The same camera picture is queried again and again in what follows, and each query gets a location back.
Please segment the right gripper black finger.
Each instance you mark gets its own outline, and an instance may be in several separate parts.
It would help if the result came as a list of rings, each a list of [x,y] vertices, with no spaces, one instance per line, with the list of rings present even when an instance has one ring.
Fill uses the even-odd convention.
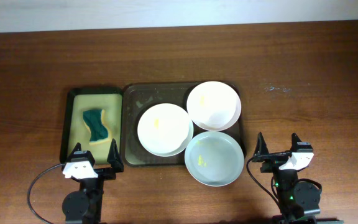
[[[299,148],[300,148],[300,145],[298,144],[299,142],[301,142],[301,140],[298,137],[298,135],[296,133],[292,133],[291,134],[291,148],[290,148],[291,152],[297,152],[299,150]]]
[[[266,142],[264,140],[263,134],[261,132],[257,135],[257,144],[255,147],[254,155],[255,156],[264,156],[269,154]]]

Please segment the green and yellow sponge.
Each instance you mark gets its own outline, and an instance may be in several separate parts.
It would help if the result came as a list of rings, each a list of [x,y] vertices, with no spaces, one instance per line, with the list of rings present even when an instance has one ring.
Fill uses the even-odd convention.
[[[106,111],[92,109],[83,112],[83,121],[90,133],[89,145],[102,144],[111,140],[111,130],[105,122]]]

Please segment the light grey plate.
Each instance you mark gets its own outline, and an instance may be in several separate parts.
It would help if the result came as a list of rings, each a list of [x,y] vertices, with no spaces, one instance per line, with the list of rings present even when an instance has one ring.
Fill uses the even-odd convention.
[[[210,187],[234,182],[244,168],[244,153],[230,135],[207,131],[195,136],[185,149],[185,165],[190,175]]]

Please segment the white plate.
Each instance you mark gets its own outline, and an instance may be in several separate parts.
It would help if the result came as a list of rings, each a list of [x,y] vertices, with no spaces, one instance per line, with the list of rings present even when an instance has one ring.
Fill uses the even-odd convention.
[[[137,135],[143,148],[159,157],[171,157],[184,151],[193,133],[189,114],[171,103],[150,107],[137,125]]]
[[[186,101],[191,120],[207,131],[223,131],[237,122],[241,101],[236,91],[223,82],[209,81],[195,86]]]

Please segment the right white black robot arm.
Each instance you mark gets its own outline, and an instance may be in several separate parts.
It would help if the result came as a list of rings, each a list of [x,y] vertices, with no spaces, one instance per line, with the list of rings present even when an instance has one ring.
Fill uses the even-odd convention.
[[[253,156],[248,162],[260,162],[261,173],[273,174],[268,193],[280,210],[272,223],[316,223],[321,212],[322,185],[311,179],[300,179],[298,173],[307,168],[314,156],[312,145],[302,141],[296,133],[291,135],[291,148],[270,153],[262,133],[257,135]]]

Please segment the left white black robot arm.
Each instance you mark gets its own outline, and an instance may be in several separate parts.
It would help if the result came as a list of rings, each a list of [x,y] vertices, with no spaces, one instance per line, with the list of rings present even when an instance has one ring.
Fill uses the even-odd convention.
[[[104,182],[116,179],[116,174],[124,171],[124,165],[113,139],[107,156],[109,167],[94,168],[95,159],[90,151],[83,151],[77,143],[62,173],[67,179],[80,183],[77,191],[68,194],[62,203],[66,223],[97,224],[101,222]]]

